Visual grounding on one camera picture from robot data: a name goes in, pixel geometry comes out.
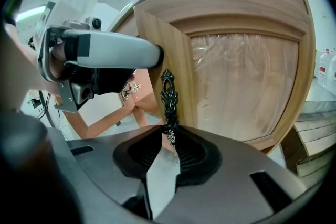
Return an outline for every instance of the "black tape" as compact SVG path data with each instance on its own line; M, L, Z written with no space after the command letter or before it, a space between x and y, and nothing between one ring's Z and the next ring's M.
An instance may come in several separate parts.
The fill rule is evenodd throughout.
M164 58L164 50L163 50L163 48L161 46L159 46L159 45L157 45L157 46L159 47L160 55L159 55L159 59L158 59L156 65L153 66L152 68L159 67L162 64L163 58Z
M78 35L76 32L66 32L61 35L64 41L64 54L68 61L77 61Z
M77 56L88 57L90 53L90 34L79 35Z

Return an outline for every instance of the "gray metal surface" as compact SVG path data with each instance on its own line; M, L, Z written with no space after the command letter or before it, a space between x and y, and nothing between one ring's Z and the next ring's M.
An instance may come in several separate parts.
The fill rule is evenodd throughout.
M283 210L274 214L273 216L258 222L258 224L285 223L290 218L292 218L295 214L297 214L304 206L307 205L307 203L311 200L311 198L317 193L321 185L322 185L322 182L311 187L306 192L304 192L300 197L295 199L289 206L285 207Z
M42 42L40 44L40 50L38 52L38 59L37 64L39 71L41 73L41 76L50 82L60 82L62 79L55 78L53 73L50 69L50 41L53 40L55 37L60 37L60 35L66 30L69 29L66 26L63 25L50 25L46 27Z
M123 204L136 196L141 184L139 179L125 177L113 161L112 153L117 145L131 139L146 130L149 126L131 132L115 134L100 138L68 141L70 149L90 145L93 151L75 156L83 171L99 188L116 202Z
M206 183L178 188L156 222L253 223L267 218L273 214L272 209L249 176L258 171L266 171L292 199L307 190L294 174L255 148L205 131L187 129L216 144L223 162Z
M136 193L137 187L114 165L112 151L122 141L151 127L91 140L69 141L68 145L71 148L84 145L95 148L76 156L76 160L97 186L112 199L123 202ZM268 218L273 211L249 176L259 171L266 171L292 199L306 191L307 188L294 174L253 147L205 131L188 129L217 145L222 154L222 165L206 183L179 187L155 222L197 224L211 220L211 223L252 223Z
M59 94L62 97L62 104L55 104L55 109L68 111L68 112L77 112L88 100L84 100L81 103L76 102L75 96L78 96L80 92L84 89L78 87L73 88L70 80L63 80L57 83Z
M93 96L91 83L79 84L72 82L71 89L76 104L83 104L89 99L90 96Z
M57 165L74 190L84 223L150 223L112 201L88 178L79 167L59 130L48 129L48 137L51 140Z

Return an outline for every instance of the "white plastic bottle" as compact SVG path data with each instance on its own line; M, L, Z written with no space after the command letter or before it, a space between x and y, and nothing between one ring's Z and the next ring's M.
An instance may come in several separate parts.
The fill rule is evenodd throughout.
M319 76L318 76L318 84L325 87L325 83L327 82L328 69L331 62L331 55L329 53L329 49L326 49L326 52L322 54L320 58L319 65Z
M326 89L336 95L336 55L330 61Z

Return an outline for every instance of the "door hinge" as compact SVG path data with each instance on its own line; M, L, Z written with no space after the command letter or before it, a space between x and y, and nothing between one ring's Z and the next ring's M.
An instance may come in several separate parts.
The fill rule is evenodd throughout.
M129 90L125 90L125 88L121 91L121 95L124 101L128 100L128 96L137 92L141 88L141 84L136 84L136 82L129 83L128 86L130 87Z

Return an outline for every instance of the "ceiling light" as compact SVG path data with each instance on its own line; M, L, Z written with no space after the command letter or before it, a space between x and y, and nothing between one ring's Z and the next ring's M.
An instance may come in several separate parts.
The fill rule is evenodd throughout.
M41 7L38 7L38 8L33 8L33 9L30 9L30 10L27 10L26 12L19 13L16 17L16 21L18 22L18 21L26 19L30 16L34 16L34 15L43 13L45 8L46 8L46 6L41 6Z

